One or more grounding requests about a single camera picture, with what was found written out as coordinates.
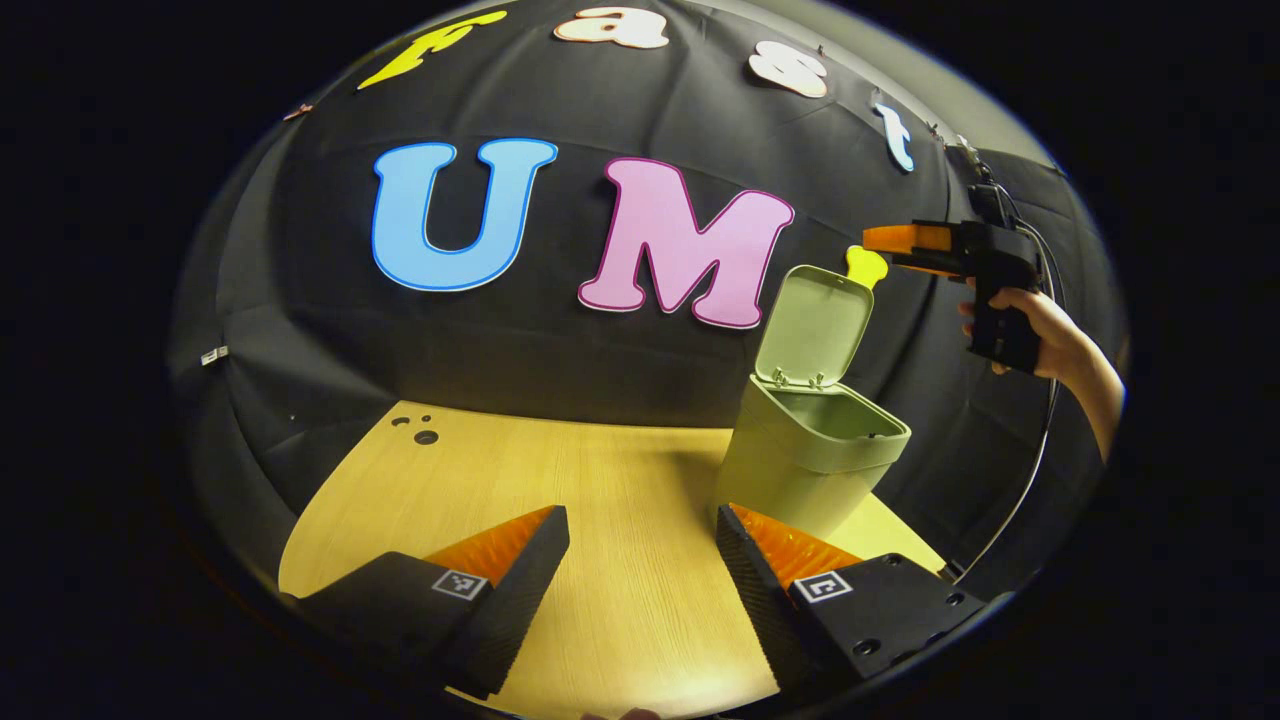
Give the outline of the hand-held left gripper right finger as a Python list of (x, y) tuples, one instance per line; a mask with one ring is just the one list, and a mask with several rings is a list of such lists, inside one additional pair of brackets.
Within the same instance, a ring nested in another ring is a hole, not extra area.
[(716, 544), (786, 700), (883, 675), (988, 607), (901, 553), (860, 559), (739, 503), (717, 509)]

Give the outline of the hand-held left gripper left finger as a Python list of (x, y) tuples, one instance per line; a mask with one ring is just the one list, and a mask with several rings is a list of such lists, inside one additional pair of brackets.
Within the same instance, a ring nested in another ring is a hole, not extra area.
[(302, 615), (406, 685), (498, 693), (570, 547), (550, 505), (424, 557), (388, 551), (298, 597)]

